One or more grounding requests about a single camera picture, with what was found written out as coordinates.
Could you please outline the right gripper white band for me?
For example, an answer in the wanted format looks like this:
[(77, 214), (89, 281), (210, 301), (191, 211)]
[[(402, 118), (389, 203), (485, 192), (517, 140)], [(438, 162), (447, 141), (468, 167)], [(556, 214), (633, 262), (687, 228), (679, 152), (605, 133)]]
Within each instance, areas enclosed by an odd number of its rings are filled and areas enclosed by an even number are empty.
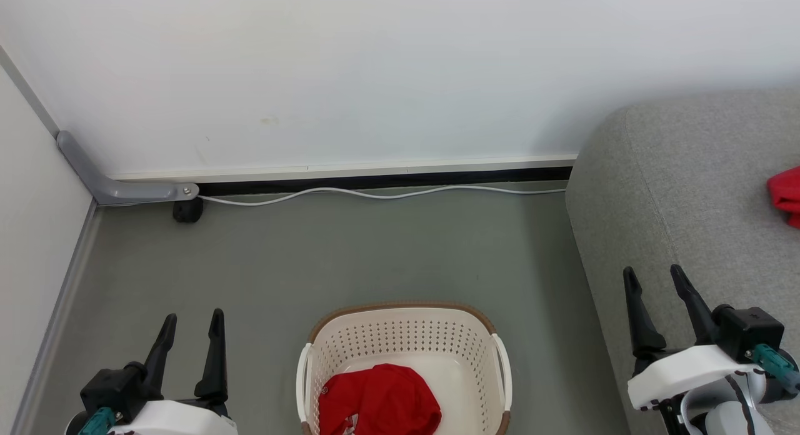
[(695, 346), (672, 352), (664, 350), (666, 340), (656, 330), (646, 309), (634, 269), (628, 266), (622, 272), (632, 355), (636, 358), (634, 375), (627, 384), (632, 408), (652, 409), (662, 401), (724, 380), (726, 376), (734, 378), (749, 404), (760, 404), (760, 367), (737, 362), (715, 346), (718, 325), (708, 305), (679, 264), (672, 264), (669, 273), (696, 338)]

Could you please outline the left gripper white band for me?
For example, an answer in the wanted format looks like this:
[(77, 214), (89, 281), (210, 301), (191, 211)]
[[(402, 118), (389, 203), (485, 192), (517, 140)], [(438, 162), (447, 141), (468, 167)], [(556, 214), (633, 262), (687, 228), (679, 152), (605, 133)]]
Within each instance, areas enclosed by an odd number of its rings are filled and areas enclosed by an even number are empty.
[[(174, 344), (178, 317), (168, 314), (144, 364), (146, 389), (160, 389), (168, 354)], [(209, 347), (194, 400), (148, 401), (141, 392), (126, 391), (112, 399), (112, 409), (122, 417), (112, 435), (238, 435), (228, 417), (228, 347), (222, 309), (212, 312)]]

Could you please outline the plain red garment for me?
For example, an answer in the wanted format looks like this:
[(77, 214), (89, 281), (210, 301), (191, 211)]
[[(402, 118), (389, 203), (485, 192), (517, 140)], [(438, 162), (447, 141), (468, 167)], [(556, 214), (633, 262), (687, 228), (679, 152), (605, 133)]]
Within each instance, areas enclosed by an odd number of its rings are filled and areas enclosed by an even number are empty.
[(800, 166), (772, 176), (766, 182), (772, 206), (787, 215), (787, 223), (800, 229)]

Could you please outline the red garment with small logo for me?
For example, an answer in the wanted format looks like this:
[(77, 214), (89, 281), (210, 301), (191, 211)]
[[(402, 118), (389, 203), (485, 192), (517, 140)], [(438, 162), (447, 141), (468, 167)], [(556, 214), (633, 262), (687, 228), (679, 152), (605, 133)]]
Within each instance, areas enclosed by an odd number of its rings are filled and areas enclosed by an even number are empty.
[(434, 435), (442, 409), (411, 367), (337, 374), (318, 397), (319, 435)]

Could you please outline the grey fabric sofa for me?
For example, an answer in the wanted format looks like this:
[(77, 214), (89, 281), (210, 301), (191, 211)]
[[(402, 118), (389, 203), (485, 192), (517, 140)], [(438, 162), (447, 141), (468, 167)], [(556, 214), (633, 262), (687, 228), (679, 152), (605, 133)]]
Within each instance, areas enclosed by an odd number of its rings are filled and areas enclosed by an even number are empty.
[(800, 229), (768, 179), (800, 166), (800, 88), (723, 91), (612, 113), (580, 151), (566, 207), (631, 435), (666, 435), (633, 409), (623, 269), (631, 266), (672, 349), (694, 344), (669, 268), (714, 309), (758, 306), (784, 324), (800, 362)]

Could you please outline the grey floor skirting strip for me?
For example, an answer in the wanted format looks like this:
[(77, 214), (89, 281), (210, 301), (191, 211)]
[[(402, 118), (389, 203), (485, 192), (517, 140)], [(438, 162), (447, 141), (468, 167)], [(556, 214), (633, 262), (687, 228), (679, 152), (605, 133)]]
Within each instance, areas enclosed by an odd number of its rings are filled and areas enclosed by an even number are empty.
[(82, 231), (78, 236), (74, 252), (72, 252), (62, 287), (52, 308), (51, 318), (49, 318), (42, 344), (9, 435), (33, 435), (34, 421), (46, 391), (48, 377), (51, 375), (58, 344), (61, 342), (64, 327), (68, 323), (69, 313), (96, 238), (97, 210), (98, 203), (93, 199), (89, 204)]

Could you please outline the black caster foot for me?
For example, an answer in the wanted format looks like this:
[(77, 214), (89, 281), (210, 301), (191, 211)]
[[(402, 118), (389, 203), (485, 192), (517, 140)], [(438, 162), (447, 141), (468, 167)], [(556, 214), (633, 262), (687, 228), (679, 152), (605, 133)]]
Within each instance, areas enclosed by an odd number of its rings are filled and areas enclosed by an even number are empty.
[(172, 203), (172, 218), (177, 223), (197, 223), (204, 212), (204, 201), (200, 197), (191, 201), (175, 201)]

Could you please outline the cream perforated laundry basket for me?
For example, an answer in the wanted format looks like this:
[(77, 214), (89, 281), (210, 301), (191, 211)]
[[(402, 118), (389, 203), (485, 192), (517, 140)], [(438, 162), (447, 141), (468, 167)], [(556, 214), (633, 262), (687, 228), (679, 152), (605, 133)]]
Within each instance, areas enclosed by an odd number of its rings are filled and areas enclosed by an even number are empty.
[(513, 376), (502, 338), (474, 307), (436, 301), (349, 307), (318, 321), (297, 362), (302, 435), (321, 434), (329, 379), (378, 364), (422, 376), (443, 413), (435, 435), (508, 435)]

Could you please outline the black baseboard strip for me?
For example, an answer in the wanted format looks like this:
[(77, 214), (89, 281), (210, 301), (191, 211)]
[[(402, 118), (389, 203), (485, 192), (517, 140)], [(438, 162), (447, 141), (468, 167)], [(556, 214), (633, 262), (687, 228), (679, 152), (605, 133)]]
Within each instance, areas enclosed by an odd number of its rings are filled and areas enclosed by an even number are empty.
[(423, 186), (519, 183), (529, 181), (567, 181), (572, 167), (516, 168), (492, 172), (432, 172), (402, 175), (286, 179), (285, 181), (204, 182), (198, 185), (201, 196), (296, 193), (311, 188), (348, 190)]

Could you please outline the grey metal partition bracket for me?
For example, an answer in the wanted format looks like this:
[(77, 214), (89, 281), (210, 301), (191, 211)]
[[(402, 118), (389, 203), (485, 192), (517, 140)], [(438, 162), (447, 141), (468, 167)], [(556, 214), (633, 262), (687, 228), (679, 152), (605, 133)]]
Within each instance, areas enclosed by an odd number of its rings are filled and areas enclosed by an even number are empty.
[(56, 136), (58, 149), (100, 206), (191, 201), (199, 196), (194, 182), (122, 182), (104, 175), (69, 131)]

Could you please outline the white wall trim strip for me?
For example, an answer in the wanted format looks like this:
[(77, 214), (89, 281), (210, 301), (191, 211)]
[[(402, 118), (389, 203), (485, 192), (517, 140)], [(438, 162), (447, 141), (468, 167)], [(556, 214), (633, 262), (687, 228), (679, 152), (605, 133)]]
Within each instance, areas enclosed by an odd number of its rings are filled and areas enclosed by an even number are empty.
[(460, 161), (364, 162), (296, 167), (205, 169), (183, 172), (141, 172), (111, 175), (122, 182), (228, 183), (253, 181), (299, 181), (329, 177), (364, 177), (429, 173), (498, 172), (520, 168), (573, 166), (577, 154), (492, 157)]

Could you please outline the grey wall corner strip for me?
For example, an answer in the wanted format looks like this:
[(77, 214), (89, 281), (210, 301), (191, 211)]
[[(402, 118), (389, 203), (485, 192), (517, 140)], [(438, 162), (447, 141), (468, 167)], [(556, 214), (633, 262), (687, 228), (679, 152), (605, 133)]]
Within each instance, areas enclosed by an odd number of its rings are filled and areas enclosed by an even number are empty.
[(40, 119), (46, 130), (49, 131), (52, 138), (56, 139), (58, 133), (60, 133), (60, 128), (52, 118), (49, 111), (46, 110), (44, 104), (38, 99), (38, 96), (32, 90), (31, 85), (26, 81), (23, 74), (18, 70), (16, 64), (14, 64), (13, 60), (6, 52), (6, 49), (3, 48), (3, 45), (0, 44), (0, 66), (2, 69), (8, 74), (9, 78), (12, 80), (12, 83), (17, 87), (17, 90), (22, 93), (23, 98), (28, 103), (29, 107), (34, 111), (37, 118)]

